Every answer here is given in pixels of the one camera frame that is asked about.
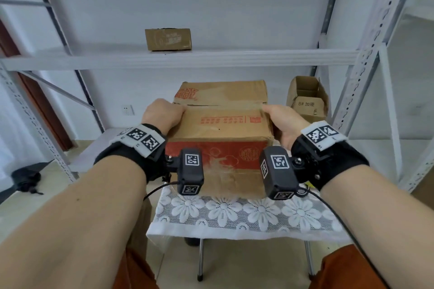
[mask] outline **hand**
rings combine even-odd
[[[262,110],[270,115],[274,125],[282,131],[281,137],[278,135],[280,144],[290,150],[297,137],[301,135],[301,130],[310,125],[294,109],[284,105],[263,105]]]
[[[185,105],[172,104],[162,98],[156,99],[144,111],[142,123],[154,125],[167,135],[169,130],[181,121],[185,108]]]

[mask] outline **orange pants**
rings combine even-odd
[[[323,258],[309,289],[385,289],[371,266],[354,247],[345,246]],[[149,265],[127,248],[113,289],[158,289]]]

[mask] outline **metal shelving unit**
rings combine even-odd
[[[78,174],[71,171],[69,161],[52,138],[49,130],[39,119],[27,100],[27,96],[17,84],[17,72],[21,72],[58,93],[89,108],[98,123],[101,132],[105,128],[93,104],[91,95],[81,75],[81,71],[87,69],[154,69],[174,67],[260,67],[260,66],[312,66],[312,74],[317,66],[344,65],[349,70],[346,82],[339,102],[335,109],[331,123],[342,133],[348,135],[357,112],[360,108],[363,97],[370,84],[373,73],[378,62],[382,62],[385,90],[388,97],[388,108],[390,121],[393,124],[392,142],[395,153],[395,164],[397,173],[401,173],[402,156],[400,149],[399,134],[396,126],[396,112],[394,112],[393,94],[391,89],[390,71],[387,62],[388,39],[390,39],[394,28],[398,23],[402,10],[403,0],[376,0],[371,9],[369,20],[366,23],[364,35],[356,50],[324,49],[324,35],[330,18],[333,16],[333,5],[335,0],[330,0],[328,12],[323,25],[323,32],[318,38],[318,49],[312,50],[287,50],[287,51],[199,51],[173,52],[173,53],[132,53],[132,54],[110,54],[76,56],[71,51],[67,37],[56,16],[56,11],[50,0],[43,0],[42,3],[33,1],[0,0],[1,4],[27,5],[34,7],[46,7],[51,20],[62,40],[66,56],[38,56],[38,57],[14,57],[0,60],[0,78],[8,87],[11,96],[18,102],[22,111],[29,121],[36,127],[42,140],[47,144],[55,159],[73,182]],[[63,89],[37,77],[31,71],[34,70],[74,70],[79,79],[86,101],[68,94]],[[420,180],[434,165],[434,143],[431,142],[420,160],[413,175],[403,178],[399,186],[407,191],[412,191]]]

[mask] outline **black cable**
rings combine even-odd
[[[143,201],[145,201],[147,198],[149,198],[149,196],[155,192],[157,192],[159,189],[168,186],[168,185],[174,185],[174,184],[179,184],[179,182],[170,182],[170,183],[165,183],[163,185],[160,185],[159,187],[157,187],[155,190],[152,190],[150,193],[148,193],[144,198]]]
[[[357,247],[357,249],[360,251],[360,253],[363,255],[363,257],[368,261],[369,265],[371,266],[372,270],[374,270],[374,272],[377,274],[377,276],[380,278],[380,280],[383,282],[383,285],[390,289],[389,285],[387,284],[386,280],[384,280],[384,278],[381,276],[380,272],[377,270],[377,268],[372,264],[371,260],[369,259],[369,257],[366,255],[365,251],[362,249],[360,243],[357,241],[357,239],[354,237],[354,235],[351,233],[351,231],[349,230],[349,228],[344,224],[344,222],[342,221],[342,219],[338,216],[338,214],[335,213],[335,211],[333,210],[333,208],[324,201],[323,198],[321,198],[318,194],[313,193],[310,189],[306,189],[306,188],[302,188],[305,191],[307,191],[308,193],[312,194],[313,196],[317,197],[323,204],[325,204],[327,206],[328,209],[330,209],[330,211],[334,214],[334,216],[336,217],[336,219],[341,223],[342,227],[345,229],[345,231],[348,233],[348,235],[350,236],[351,240],[354,242],[354,245]]]

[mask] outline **brown door frame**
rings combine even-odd
[[[10,36],[3,22],[0,20],[0,50],[4,56],[11,57],[20,55],[17,45]],[[71,138],[60,122],[57,114],[54,112],[50,102],[45,96],[41,86],[32,78],[29,78],[22,73],[18,73],[22,88],[27,93],[29,100],[35,106],[36,110],[42,117],[48,129],[53,134],[57,143],[63,151],[68,151],[74,147]]]

